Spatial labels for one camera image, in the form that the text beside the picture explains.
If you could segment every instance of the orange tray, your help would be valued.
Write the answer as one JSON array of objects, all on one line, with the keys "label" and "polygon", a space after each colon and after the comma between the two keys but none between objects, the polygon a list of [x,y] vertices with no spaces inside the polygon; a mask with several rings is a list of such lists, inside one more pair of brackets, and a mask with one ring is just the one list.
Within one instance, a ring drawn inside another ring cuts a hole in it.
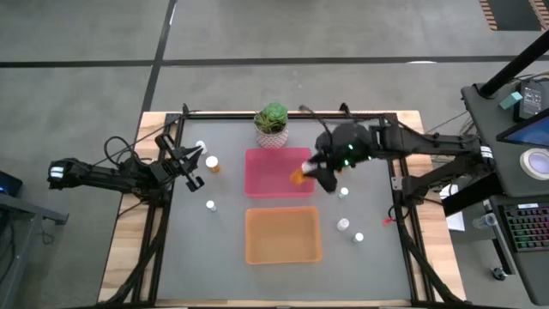
[{"label": "orange tray", "polygon": [[316,207],[246,211],[246,263],[320,262],[322,258]]}]

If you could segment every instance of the gray floor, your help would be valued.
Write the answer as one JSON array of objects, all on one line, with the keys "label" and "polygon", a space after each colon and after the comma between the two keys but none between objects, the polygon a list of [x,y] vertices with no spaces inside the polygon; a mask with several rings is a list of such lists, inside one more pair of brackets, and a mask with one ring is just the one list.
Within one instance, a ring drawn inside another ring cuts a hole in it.
[{"label": "gray floor", "polygon": [[[0,62],[152,59],[167,0],[1,0]],[[517,54],[538,32],[492,32],[475,0],[180,0],[165,58],[486,56]],[[370,64],[163,68],[152,110],[295,108],[420,110],[425,128],[463,111],[459,89],[504,64]],[[547,70],[547,63],[528,70]],[[149,68],[0,69],[0,169],[23,197],[70,212],[54,245],[36,245],[20,308],[93,304],[120,195],[48,191],[51,160],[103,158],[111,135],[133,139]],[[454,133],[464,118],[441,129]],[[490,243],[455,245],[468,299],[534,307],[520,278],[495,282]]]}]

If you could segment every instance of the pink tray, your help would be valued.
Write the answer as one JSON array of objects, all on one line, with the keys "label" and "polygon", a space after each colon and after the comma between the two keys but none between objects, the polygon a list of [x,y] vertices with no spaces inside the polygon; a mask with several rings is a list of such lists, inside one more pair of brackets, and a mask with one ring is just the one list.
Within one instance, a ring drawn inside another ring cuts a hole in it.
[{"label": "pink tray", "polygon": [[290,175],[311,157],[308,148],[248,149],[245,156],[244,192],[248,197],[309,197],[311,180],[296,186]]}]

